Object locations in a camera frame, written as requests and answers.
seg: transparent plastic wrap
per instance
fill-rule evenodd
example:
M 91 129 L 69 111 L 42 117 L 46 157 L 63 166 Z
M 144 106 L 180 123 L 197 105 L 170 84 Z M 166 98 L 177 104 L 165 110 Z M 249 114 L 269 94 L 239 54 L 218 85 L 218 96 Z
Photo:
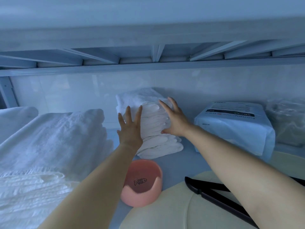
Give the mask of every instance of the transparent plastic wrap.
M 276 134 L 276 142 L 305 147 L 305 99 L 274 99 L 266 105 L 266 114 Z

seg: blue plastic package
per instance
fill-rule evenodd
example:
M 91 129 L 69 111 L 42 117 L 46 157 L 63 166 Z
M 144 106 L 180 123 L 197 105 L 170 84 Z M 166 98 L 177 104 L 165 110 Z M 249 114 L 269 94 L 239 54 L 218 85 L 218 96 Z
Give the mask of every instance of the blue plastic package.
M 265 162 L 271 158 L 275 131 L 260 104 L 212 102 L 195 118 L 195 124 Z

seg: forearm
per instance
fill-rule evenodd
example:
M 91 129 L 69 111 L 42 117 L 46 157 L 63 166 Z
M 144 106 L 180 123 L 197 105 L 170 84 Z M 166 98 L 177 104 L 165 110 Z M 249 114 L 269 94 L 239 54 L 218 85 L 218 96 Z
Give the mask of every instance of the forearm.
M 39 228 L 108 228 L 136 149 L 119 145 Z
M 258 224 L 263 220 L 266 228 L 270 217 L 283 216 L 285 219 L 287 215 L 283 215 L 283 209 L 285 214 L 293 213 L 292 217 L 297 217 L 295 207 L 299 212 L 305 210 L 304 188 L 288 176 L 198 126 L 190 126 L 185 137 Z M 274 215 L 270 215 L 268 211 L 272 208 L 281 209 L 281 212 L 272 211 Z

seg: pink bowl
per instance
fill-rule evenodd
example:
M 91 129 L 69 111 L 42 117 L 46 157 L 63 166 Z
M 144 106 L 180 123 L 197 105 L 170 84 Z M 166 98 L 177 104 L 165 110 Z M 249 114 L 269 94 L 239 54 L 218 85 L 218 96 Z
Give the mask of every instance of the pink bowl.
M 133 161 L 128 168 L 121 200 L 133 207 L 153 203 L 162 191 L 162 170 L 151 160 Z

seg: person's right hand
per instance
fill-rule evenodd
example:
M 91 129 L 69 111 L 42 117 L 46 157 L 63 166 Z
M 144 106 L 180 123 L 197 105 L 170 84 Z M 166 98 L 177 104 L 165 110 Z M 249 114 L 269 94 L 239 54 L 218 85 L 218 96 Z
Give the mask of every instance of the person's right hand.
M 192 124 L 183 114 L 181 108 L 178 107 L 177 102 L 171 97 L 168 97 L 168 100 L 173 104 L 173 110 L 168 107 L 166 103 L 159 100 L 159 103 L 170 117 L 170 127 L 163 129 L 161 133 L 168 133 L 175 136 L 184 136 L 186 131 L 192 127 Z

